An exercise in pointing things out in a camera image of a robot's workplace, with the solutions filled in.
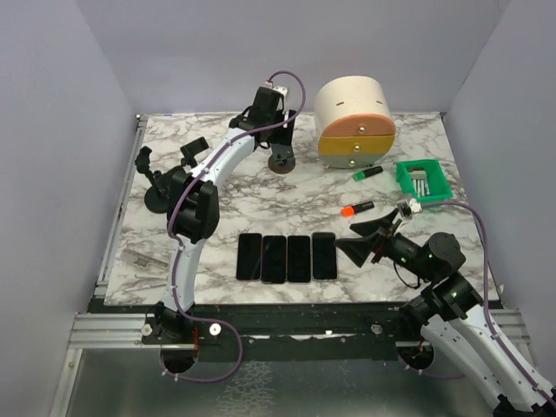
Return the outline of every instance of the orange highlighter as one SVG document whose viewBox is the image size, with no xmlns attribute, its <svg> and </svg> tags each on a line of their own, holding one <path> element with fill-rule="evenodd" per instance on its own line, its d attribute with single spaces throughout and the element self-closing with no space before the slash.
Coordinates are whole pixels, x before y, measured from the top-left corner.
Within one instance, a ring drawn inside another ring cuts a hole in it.
<svg viewBox="0 0 556 417">
<path fill-rule="evenodd" d="M 362 202 L 360 204 L 355 204 L 354 206 L 347 206 L 341 210 L 344 217 L 349 217 L 363 211 L 370 210 L 374 207 L 373 202 Z"/>
</svg>

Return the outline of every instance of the marble tabletop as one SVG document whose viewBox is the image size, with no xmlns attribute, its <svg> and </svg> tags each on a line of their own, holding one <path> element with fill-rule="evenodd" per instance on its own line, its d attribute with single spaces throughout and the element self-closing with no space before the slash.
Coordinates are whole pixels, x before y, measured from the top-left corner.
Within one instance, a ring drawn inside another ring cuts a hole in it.
<svg viewBox="0 0 556 417">
<path fill-rule="evenodd" d="M 165 172 L 179 163 L 179 148 L 199 136 L 210 148 L 227 131 L 232 113 L 151 116 L 143 145 L 153 149 L 151 168 Z M 352 222 L 365 222 L 389 213 L 400 197 L 395 181 L 395 162 L 437 159 L 453 191 L 453 198 L 465 201 L 460 175 L 453 160 L 440 115 L 394 115 L 397 129 L 394 146 L 379 160 L 382 174 L 355 182 L 353 170 L 332 169 L 318 159 L 313 116 L 302 114 L 295 125 L 295 169 L 287 175 L 270 171 L 270 151 L 258 149 L 246 158 L 219 190 L 221 219 L 208 239 L 199 262 L 195 302 L 284 303 L 407 301 L 420 290 L 405 287 L 396 277 L 392 262 L 368 262 L 359 269 L 338 251 L 338 279 L 309 284 L 263 284 L 237 281 L 235 264 L 240 233 L 263 235 L 311 235 L 330 231 L 338 237 L 356 237 Z M 198 156 L 202 160 L 209 152 Z M 175 243 L 166 235 L 166 215 L 155 215 L 143 204 L 149 187 L 144 175 L 135 174 L 122 231 L 108 272 L 107 305 L 141 305 L 158 302 L 169 272 Z M 372 200 L 375 208 L 349 219 L 340 215 L 348 204 Z M 432 208 L 420 214 L 403 230 L 404 235 L 423 244 L 434 232 L 453 233 L 467 262 L 460 272 L 482 294 L 482 246 L 472 216 L 461 208 Z M 400 271 L 406 281 L 414 277 Z M 490 296 L 498 299 L 490 280 Z"/>
</svg>

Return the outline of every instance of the cylindrical container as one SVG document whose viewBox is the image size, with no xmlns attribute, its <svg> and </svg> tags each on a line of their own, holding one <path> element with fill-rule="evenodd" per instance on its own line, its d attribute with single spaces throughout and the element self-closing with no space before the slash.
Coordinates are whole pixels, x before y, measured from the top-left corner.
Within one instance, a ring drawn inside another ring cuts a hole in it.
<svg viewBox="0 0 556 417">
<path fill-rule="evenodd" d="M 314 102 L 319 156 L 336 168 L 361 168 L 383 157 L 396 128 L 381 85 L 368 76 L 336 78 Z"/>
</svg>

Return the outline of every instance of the black smartphone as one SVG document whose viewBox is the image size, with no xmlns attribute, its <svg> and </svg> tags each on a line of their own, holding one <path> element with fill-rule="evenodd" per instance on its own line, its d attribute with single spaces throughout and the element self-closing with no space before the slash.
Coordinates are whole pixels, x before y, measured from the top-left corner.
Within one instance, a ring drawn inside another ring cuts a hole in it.
<svg viewBox="0 0 556 417">
<path fill-rule="evenodd" d="M 288 282 L 311 281 L 311 238 L 288 236 Z"/>
<path fill-rule="evenodd" d="M 267 284 L 286 282 L 286 236 L 262 238 L 261 281 Z"/>
<path fill-rule="evenodd" d="M 335 240 L 336 235 L 334 233 L 313 233 L 313 278 L 316 280 L 335 280 L 338 278 Z"/>
<path fill-rule="evenodd" d="M 241 233 L 237 242 L 235 278 L 240 281 L 261 279 L 262 235 Z"/>
</svg>

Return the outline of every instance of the green basket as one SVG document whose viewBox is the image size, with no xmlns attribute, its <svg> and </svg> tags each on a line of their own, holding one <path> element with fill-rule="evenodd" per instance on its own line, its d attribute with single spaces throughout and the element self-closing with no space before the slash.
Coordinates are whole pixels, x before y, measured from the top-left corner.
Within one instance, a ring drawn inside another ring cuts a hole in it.
<svg viewBox="0 0 556 417">
<path fill-rule="evenodd" d="M 427 173 L 428 189 L 431 195 L 426 197 L 417 196 L 409 171 L 413 168 L 422 168 Z M 411 194 L 418 202 L 441 202 L 452 198 L 452 190 L 442 167 L 435 159 L 421 159 L 419 161 L 407 161 L 396 163 L 396 181 L 400 184 L 404 194 Z"/>
</svg>

